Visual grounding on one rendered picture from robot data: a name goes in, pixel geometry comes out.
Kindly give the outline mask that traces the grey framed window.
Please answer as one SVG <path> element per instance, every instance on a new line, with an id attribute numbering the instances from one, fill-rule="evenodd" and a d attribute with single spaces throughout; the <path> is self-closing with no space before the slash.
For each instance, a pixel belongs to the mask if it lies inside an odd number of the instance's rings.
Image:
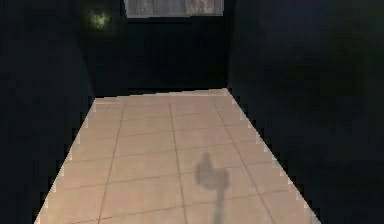
<path id="1" fill-rule="evenodd" d="M 128 18 L 221 16 L 224 0 L 124 0 Z"/>

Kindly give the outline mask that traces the small green glowing light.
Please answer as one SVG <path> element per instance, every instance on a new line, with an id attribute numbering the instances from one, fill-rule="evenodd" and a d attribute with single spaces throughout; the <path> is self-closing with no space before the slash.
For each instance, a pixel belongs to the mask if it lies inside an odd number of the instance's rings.
<path id="1" fill-rule="evenodd" d="M 88 21 L 94 29 L 102 30 L 108 25 L 110 16 L 103 11 L 90 11 Z"/>

